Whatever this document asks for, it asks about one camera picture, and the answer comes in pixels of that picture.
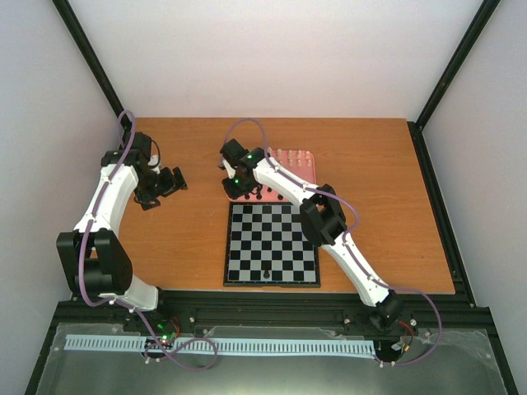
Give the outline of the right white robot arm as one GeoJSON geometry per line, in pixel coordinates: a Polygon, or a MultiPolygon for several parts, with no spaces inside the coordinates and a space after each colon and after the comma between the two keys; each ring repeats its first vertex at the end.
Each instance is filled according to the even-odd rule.
{"type": "Polygon", "coordinates": [[[227,172],[222,180],[230,198],[239,198],[260,186],[270,187],[300,211],[302,234],[321,247],[342,268],[355,286],[361,302],[371,308],[370,325],[387,332],[403,310],[403,302],[374,271],[356,246],[334,189],[318,186],[280,165],[263,148],[248,151],[230,140],[220,150],[219,167],[227,172]]]}

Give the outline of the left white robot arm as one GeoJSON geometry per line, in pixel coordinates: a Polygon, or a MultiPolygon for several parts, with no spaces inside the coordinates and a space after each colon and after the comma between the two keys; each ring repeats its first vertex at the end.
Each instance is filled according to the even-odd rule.
{"type": "Polygon", "coordinates": [[[70,290],[86,304],[121,304],[143,311],[142,321],[159,332],[170,325],[171,311],[159,303],[157,287],[133,274],[119,229],[130,198],[147,211],[161,205],[160,197],[186,189],[187,184],[180,168],[150,162],[139,149],[106,152],[85,214],[72,231],[58,235],[56,247],[70,290]]]}

